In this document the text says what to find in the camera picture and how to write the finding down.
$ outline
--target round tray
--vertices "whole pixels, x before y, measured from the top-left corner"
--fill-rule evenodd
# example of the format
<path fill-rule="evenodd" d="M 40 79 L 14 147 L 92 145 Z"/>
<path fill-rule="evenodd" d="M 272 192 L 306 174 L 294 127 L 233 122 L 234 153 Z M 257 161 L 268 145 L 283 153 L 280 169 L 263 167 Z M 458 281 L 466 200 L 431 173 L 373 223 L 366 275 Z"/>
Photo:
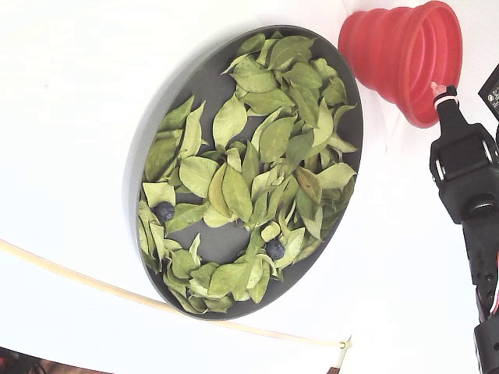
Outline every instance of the round tray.
<path fill-rule="evenodd" d="M 346 153 L 344 155 L 344 161 L 358 171 L 363 141 L 363 116 L 356 81 L 344 58 L 329 41 L 324 39 L 321 35 L 301 27 L 266 26 L 232 39 L 223 47 L 210 53 L 206 59 L 204 59 L 204 61 L 202 61 L 193 70 L 191 75 L 186 78 L 186 81 L 180 91 L 176 94 L 172 93 L 175 97 L 173 101 L 171 101 L 171 104 L 166 112 L 169 112 L 173 108 L 177 108 L 193 94 L 196 98 L 193 103 L 193 108 L 197 108 L 202 101 L 206 101 L 200 122 L 203 130 L 203 139 L 210 142 L 210 144 L 201 150 L 214 149 L 213 138 L 211 136 L 211 126 L 214 116 L 217 114 L 223 103 L 232 96 L 235 89 L 234 80 L 228 74 L 221 75 L 221 72 L 223 72 L 228 64 L 230 64 L 232 59 L 235 57 L 235 53 L 239 48 L 239 45 L 244 40 L 258 33 L 264 33 L 266 37 L 269 37 L 275 31 L 280 31 L 285 37 L 290 35 L 300 35 L 314 38 L 315 41 L 310 49 L 312 51 L 312 58 L 325 58 L 328 65 L 334 67 L 338 71 L 338 76 L 344 82 L 349 103 L 357 103 L 354 109 L 348 111 L 342 116 L 342 119 L 338 125 L 338 134 L 341 138 L 359 148 L 357 152 Z M 158 102 L 157 107 L 152 108 L 152 110 L 165 112 L 166 105 L 167 104 L 164 101 Z M 262 117 L 248 117 L 248 122 L 246 123 L 244 130 L 238 134 L 235 139 L 251 139 L 255 128 L 262 121 Z M 151 123 L 148 124 L 147 127 L 154 127 L 157 129 L 158 125 L 159 122 L 155 124 Z M 177 194 L 177 203 L 200 203 L 201 200 L 201 198 L 198 198 L 192 194 Z M 228 309 L 226 314 L 207 312 L 202 315 L 193 315 L 184 311 L 180 303 L 172 295 L 165 283 L 163 283 L 162 274 L 154 274 L 152 270 L 146 267 L 145 263 L 143 263 L 143 266 L 150 281 L 161 297 L 167 301 L 168 304 L 177 308 L 180 312 L 199 319 L 237 318 L 263 308 L 265 305 L 270 304 L 291 288 L 307 272 L 307 270 L 313 265 L 313 263 L 315 263 L 320 254 L 324 251 L 341 219 L 342 217 L 336 221 L 330 233 L 312 255 L 295 265 L 287 266 L 283 270 L 284 281 L 271 280 L 269 282 L 267 292 L 259 304 L 256 304 L 251 299 L 245 302 L 235 302 L 234 305 Z M 190 243 L 197 233 L 201 234 L 202 239 L 201 246 L 198 251 L 199 255 L 203 258 L 203 260 L 215 261 L 218 263 L 233 262 L 237 258 L 239 252 L 246 249 L 250 239 L 250 233 L 243 227 L 236 227 L 234 224 L 226 224 L 221 228 L 213 229 L 209 228 L 203 221 L 192 224 L 181 231 L 174 232 L 168 237 L 179 242 L 183 248 L 189 248 Z M 142 252 L 140 250 L 139 243 L 137 243 L 137 249 L 140 253 Z"/>

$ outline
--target white backdrop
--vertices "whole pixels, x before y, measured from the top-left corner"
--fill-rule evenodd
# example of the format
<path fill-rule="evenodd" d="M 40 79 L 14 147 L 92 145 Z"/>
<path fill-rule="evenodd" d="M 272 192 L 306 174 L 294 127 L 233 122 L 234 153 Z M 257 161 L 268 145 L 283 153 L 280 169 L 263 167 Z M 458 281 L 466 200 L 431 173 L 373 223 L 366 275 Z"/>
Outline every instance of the white backdrop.
<path fill-rule="evenodd" d="M 350 12 L 422 3 L 0 1 L 0 238 L 161 300 L 136 255 L 126 205 L 130 145 L 158 90 L 243 31 L 295 24 L 336 45 Z M 495 131 L 476 92 L 499 62 L 499 3 L 448 3 L 463 33 L 461 109 Z M 461 229 L 428 170 L 439 130 L 413 128 L 359 89 L 363 159 L 336 235 L 295 287 L 236 322 L 332 340 L 352 334 L 345 374 L 477 372 Z M 0 285 L 0 346 L 70 365 L 325 373 L 338 357 L 136 305 L 2 252 Z"/>

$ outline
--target leaf arrangement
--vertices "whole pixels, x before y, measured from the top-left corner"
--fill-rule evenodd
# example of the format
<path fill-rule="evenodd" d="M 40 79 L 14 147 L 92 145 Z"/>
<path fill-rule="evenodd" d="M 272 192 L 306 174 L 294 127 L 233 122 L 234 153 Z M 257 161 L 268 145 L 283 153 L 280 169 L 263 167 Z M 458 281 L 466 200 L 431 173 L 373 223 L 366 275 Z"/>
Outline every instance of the leaf arrangement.
<path fill-rule="evenodd" d="M 355 105 L 336 70 L 311 60 L 312 44 L 279 32 L 242 43 L 223 72 L 236 86 L 213 121 L 215 150 L 200 153 L 204 103 L 193 110 L 194 96 L 159 125 L 140 193 L 140 245 L 187 312 L 260 302 L 269 280 L 282 281 L 284 268 L 312 254 L 348 204 L 355 172 L 342 156 L 356 148 L 337 127 Z M 248 116 L 265 118 L 252 139 L 233 140 Z M 175 204 L 178 192 L 203 202 Z M 188 249 L 168 238 L 200 220 L 244 225 L 252 231 L 246 251 L 234 263 L 205 263 L 199 234 Z"/>

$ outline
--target red silicone funnel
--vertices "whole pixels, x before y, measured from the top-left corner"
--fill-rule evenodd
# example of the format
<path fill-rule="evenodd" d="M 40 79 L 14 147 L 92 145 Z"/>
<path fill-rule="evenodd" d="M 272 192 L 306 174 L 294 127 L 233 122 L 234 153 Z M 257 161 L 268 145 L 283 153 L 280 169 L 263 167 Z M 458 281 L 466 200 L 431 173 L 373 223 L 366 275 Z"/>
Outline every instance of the red silicone funnel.
<path fill-rule="evenodd" d="M 461 74 L 461 28 L 443 2 L 355 12 L 343 23 L 338 49 L 360 82 L 416 127 L 438 121 L 430 83 L 457 86 Z"/>

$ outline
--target blueberry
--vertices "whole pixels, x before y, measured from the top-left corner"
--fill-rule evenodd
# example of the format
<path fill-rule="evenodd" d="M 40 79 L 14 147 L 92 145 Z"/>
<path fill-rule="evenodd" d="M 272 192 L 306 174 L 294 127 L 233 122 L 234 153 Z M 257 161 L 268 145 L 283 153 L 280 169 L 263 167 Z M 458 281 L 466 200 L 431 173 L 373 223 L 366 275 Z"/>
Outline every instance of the blueberry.
<path fill-rule="evenodd" d="M 278 239 L 270 240 L 267 245 L 265 245 L 265 250 L 267 251 L 268 256 L 274 261 L 281 259 L 285 252 L 284 246 Z"/>
<path fill-rule="evenodd" d="M 161 223 L 171 220 L 174 212 L 175 207 L 168 201 L 163 201 L 153 208 L 153 213 Z"/>

